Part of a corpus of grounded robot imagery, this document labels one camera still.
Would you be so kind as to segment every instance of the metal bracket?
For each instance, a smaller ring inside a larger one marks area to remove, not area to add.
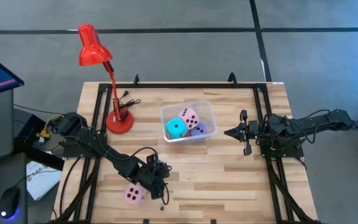
[[[137,86],[137,82],[139,82],[139,74],[135,75],[135,80],[134,80],[134,86]]]
[[[237,77],[234,73],[230,73],[229,79],[227,79],[228,82],[233,82],[234,86],[238,86]]]
[[[303,141],[300,139],[292,139],[290,143],[286,146],[278,147],[277,149],[270,147],[270,141],[268,139],[259,139],[260,144],[260,153],[263,157],[293,157],[293,158],[302,158],[305,155],[303,154],[303,149],[300,144]]]
[[[264,92],[264,93],[267,93],[267,85],[266,85],[266,83],[256,83],[256,87],[257,87],[260,91],[262,91],[262,92]]]
[[[98,87],[98,93],[103,92],[106,90],[111,84],[110,83],[100,83]]]

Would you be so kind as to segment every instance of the yellow cable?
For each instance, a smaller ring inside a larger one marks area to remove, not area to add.
[[[62,116],[62,115],[53,115],[53,116],[51,116],[51,117],[47,120],[47,122],[45,123],[44,130],[47,130],[47,129],[48,129],[48,124],[49,124],[49,121],[50,121],[51,119],[54,119],[54,118],[56,118],[56,117],[61,117],[61,116]],[[58,146],[59,146],[59,143],[56,144],[56,145],[54,145],[54,146],[51,147],[50,149],[46,149],[46,151],[55,150]]]
[[[49,121],[50,121],[51,119],[56,118],[57,116],[62,116],[62,115],[53,115],[53,116],[51,116],[51,117],[48,119],[48,121],[45,123],[44,130],[46,130],[46,129],[48,128]]]
[[[52,150],[55,150],[57,147],[59,146],[59,143],[58,144],[56,144],[56,145],[54,145],[53,147],[51,147],[50,149],[46,149],[45,151],[52,151]]]

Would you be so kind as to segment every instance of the purple die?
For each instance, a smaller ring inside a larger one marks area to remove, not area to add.
[[[201,135],[201,134],[206,134],[206,126],[205,126],[204,122],[202,122],[202,121],[200,121],[200,123],[197,125],[196,128],[190,130],[191,136],[197,136],[197,135]]]
[[[182,110],[178,114],[178,117],[180,119],[182,119],[183,122],[185,122],[186,127],[189,130],[194,129],[198,125],[198,123],[200,121],[200,119],[198,118],[197,113],[191,108],[186,108],[186,109]]]

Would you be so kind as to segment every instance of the blue light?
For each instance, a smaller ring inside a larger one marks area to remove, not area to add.
[[[13,214],[13,216],[12,216],[11,218],[7,218],[7,219],[3,218],[3,220],[6,221],[6,222],[12,222],[12,221],[14,221],[14,220],[16,219],[16,217],[19,215],[19,212],[20,212],[20,209],[17,208],[16,211],[15,211],[15,214]]]

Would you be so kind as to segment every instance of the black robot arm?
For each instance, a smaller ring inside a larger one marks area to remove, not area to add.
[[[301,119],[290,119],[286,116],[267,114],[262,124],[258,124],[257,121],[249,121],[247,124],[247,111],[242,110],[240,124],[224,133],[240,142],[244,142],[244,154],[249,155],[252,153],[249,144],[250,139],[259,139],[261,144],[263,143],[264,146],[274,151],[289,145],[290,148],[299,148],[305,140],[314,143],[316,133],[321,131],[358,129],[358,121],[352,120],[344,110],[320,111],[327,111],[327,113],[312,116],[316,114],[313,113]],[[311,134],[313,134],[313,140],[308,137]]]
[[[84,117],[77,113],[67,113],[62,117],[50,121],[52,131],[63,136],[66,141],[63,147],[74,147],[84,150],[94,157],[105,157],[112,162],[118,174],[129,182],[139,183],[151,193],[152,199],[162,198],[165,189],[164,178],[169,177],[170,166],[158,160],[157,151],[150,147],[154,154],[147,156],[144,162],[135,154],[127,155],[117,152],[107,144],[106,135],[98,133],[94,128],[86,125]]]

